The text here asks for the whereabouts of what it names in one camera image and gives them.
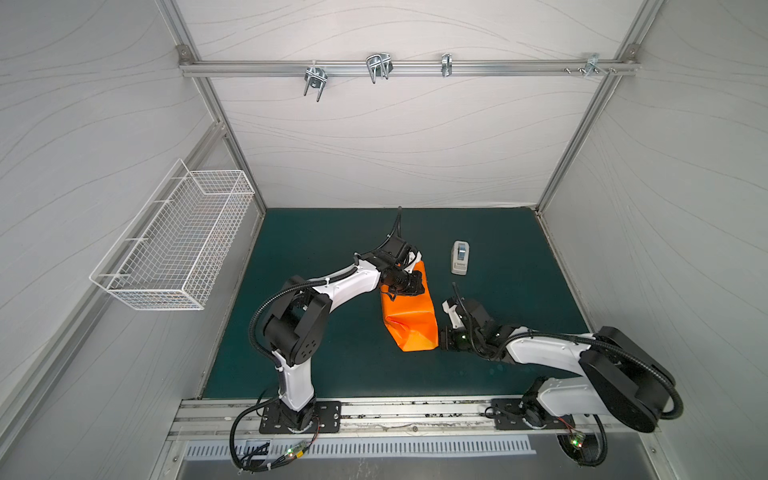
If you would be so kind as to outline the orange wrapping paper sheet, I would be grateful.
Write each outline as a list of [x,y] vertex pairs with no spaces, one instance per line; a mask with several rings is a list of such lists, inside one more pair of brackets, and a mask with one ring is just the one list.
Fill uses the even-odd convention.
[[422,274],[425,291],[421,295],[398,295],[392,299],[388,295],[387,286],[380,288],[384,325],[403,352],[430,351],[439,346],[434,303],[430,296],[423,261],[415,265],[414,272]]

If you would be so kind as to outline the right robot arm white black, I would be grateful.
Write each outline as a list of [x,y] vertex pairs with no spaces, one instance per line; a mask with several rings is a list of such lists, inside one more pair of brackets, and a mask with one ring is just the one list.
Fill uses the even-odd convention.
[[684,413],[672,374],[617,328],[563,334],[518,326],[486,335],[479,328],[447,327],[439,333],[439,345],[490,362],[571,373],[565,379],[539,377],[516,402],[494,408],[531,429],[543,429],[560,417],[609,415],[637,432],[651,433],[661,420]]

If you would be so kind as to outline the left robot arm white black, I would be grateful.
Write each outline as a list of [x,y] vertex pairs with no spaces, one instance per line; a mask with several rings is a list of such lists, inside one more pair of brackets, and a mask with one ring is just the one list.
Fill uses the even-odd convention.
[[248,326],[248,340],[274,364],[280,413],[289,429],[306,430],[314,415],[311,359],[321,345],[333,310],[380,287],[394,299],[424,294],[423,273],[416,269],[420,261],[419,253],[408,253],[402,262],[365,254],[323,277],[288,279],[256,310]]

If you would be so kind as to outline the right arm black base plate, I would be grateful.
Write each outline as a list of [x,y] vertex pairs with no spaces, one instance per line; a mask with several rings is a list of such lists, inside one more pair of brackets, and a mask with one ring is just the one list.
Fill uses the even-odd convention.
[[522,398],[492,399],[483,416],[494,422],[496,430],[545,430],[574,428],[570,417],[557,417],[537,401]]

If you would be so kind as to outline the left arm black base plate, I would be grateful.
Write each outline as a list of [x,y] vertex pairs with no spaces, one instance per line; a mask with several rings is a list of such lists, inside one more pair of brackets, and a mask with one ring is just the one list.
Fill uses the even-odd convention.
[[277,401],[263,409],[261,434],[338,433],[341,423],[339,401],[313,400],[299,411]]

